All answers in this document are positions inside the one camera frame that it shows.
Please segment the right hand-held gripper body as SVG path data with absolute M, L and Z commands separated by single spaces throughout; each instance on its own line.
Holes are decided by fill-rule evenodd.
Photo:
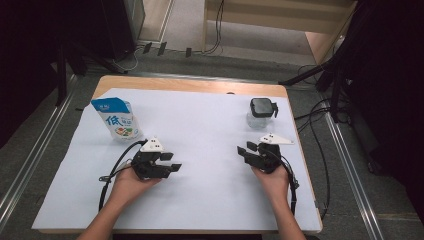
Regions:
M 283 166 L 288 173 L 292 174 L 290 163 L 281 155 L 281 144 L 293 144 L 293 141 L 268 133 L 259 138 L 257 150 L 246 152 L 245 162 L 266 174 L 272 173 L 278 166 Z

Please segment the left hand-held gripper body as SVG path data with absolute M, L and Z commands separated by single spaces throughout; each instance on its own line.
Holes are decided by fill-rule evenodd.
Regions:
M 142 146 L 132 159 L 131 166 L 140 179 L 168 178 L 171 165 L 160 165 L 162 153 L 167 153 L 157 137 L 142 142 Z

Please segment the clear jar with black lid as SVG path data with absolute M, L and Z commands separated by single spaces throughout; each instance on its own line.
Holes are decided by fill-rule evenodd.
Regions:
M 272 117 L 277 117 L 278 105 L 269 98 L 252 98 L 249 104 L 250 110 L 246 115 L 247 124 L 254 129 L 265 128 Z

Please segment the blue and white salt bag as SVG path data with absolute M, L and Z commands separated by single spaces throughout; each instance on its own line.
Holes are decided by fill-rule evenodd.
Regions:
M 133 141 L 142 135 L 131 104 L 118 97 L 94 99 L 91 105 L 117 141 Z

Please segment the person's right hand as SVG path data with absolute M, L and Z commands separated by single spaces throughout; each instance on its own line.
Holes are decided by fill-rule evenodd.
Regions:
M 252 167 L 252 171 L 270 200 L 282 201 L 287 199 L 289 185 L 288 174 L 282 166 L 277 167 L 269 174 L 255 167 Z

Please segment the person's left hand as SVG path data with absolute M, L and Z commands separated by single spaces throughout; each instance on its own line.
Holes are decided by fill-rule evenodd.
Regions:
M 141 180 L 132 168 L 126 168 L 118 173 L 108 201 L 128 206 L 159 182 L 157 178 Z

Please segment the white paper sheet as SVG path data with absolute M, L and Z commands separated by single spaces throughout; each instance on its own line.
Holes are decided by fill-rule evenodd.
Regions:
M 318 213 L 290 104 L 274 98 L 279 113 L 262 129 L 248 126 L 250 96 L 112 88 L 109 97 L 132 105 L 144 137 L 157 137 L 180 169 L 128 207 L 118 230 L 155 232 L 273 232 L 276 222 L 262 187 L 237 150 L 273 133 L 299 182 L 295 217 L 302 230 L 319 232 Z M 33 226 L 43 233 L 87 227 L 98 212 L 103 187 L 117 159 L 136 150 L 112 139 L 92 106 L 83 111 L 67 154 Z

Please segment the black metal stand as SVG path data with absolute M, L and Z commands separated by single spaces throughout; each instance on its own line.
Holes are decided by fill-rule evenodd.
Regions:
M 83 45 L 70 41 L 70 40 L 58 40 L 57 41 L 57 89 L 58 96 L 56 105 L 61 105 L 67 96 L 67 71 L 66 63 L 77 75 L 85 75 L 87 72 L 87 66 L 83 60 L 83 57 L 87 56 L 100 64 L 112 73 L 126 74 L 127 70 L 119 70 L 116 66 L 107 62 L 102 57 L 98 56 L 94 52 L 90 51 Z
M 321 76 L 317 80 L 315 88 L 318 92 L 324 92 L 329 87 L 332 87 L 330 98 L 330 116 L 334 122 L 339 123 L 340 119 L 338 117 L 338 102 L 340 100 L 341 83 L 344 78 L 344 70 L 342 60 L 340 60 L 337 56 L 333 56 L 324 63 L 316 65 L 312 69 L 289 80 L 279 81 L 278 84 L 282 86 L 292 86 L 307 78 L 313 77 L 318 73 L 320 73 Z

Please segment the light wooden shelf unit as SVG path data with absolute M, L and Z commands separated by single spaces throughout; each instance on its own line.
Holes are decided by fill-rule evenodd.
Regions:
M 223 22 L 303 31 L 317 64 L 346 33 L 358 0 L 203 0 L 201 50 L 206 51 L 207 21 L 219 9 Z

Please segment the grey cabinet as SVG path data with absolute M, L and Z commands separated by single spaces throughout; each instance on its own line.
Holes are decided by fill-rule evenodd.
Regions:
M 143 0 L 124 0 L 124 4 L 133 38 L 138 40 L 145 20 Z

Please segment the dark curtain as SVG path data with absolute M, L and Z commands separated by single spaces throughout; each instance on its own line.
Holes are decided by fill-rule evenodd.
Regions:
M 424 0 L 357 0 L 343 88 L 376 172 L 400 182 L 424 226 Z
M 118 60 L 135 50 L 124 0 L 0 0 L 0 148 L 57 90 L 57 41 Z

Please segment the metal floor rail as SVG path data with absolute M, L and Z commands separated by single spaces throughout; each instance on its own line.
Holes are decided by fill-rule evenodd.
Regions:
M 45 149 L 47 148 L 52 136 L 63 119 L 68 106 L 74 96 L 75 88 L 78 85 L 78 76 L 73 74 L 66 82 L 68 94 L 63 102 L 56 106 L 50 114 L 49 119 L 31 148 L 31 151 L 25 158 L 22 167 L 14 178 L 8 191 L 0 201 L 0 234 L 3 232 L 9 218 L 11 217 L 16 205 L 18 204 L 30 178 L 32 177 L 38 163 L 40 162 Z
M 353 159 L 348 150 L 340 127 L 329 113 L 325 116 L 328 128 L 336 145 L 340 160 L 346 173 L 350 188 L 353 192 L 362 221 L 370 240 L 385 240 L 374 208 L 368 198 L 365 188 L 355 168 Z

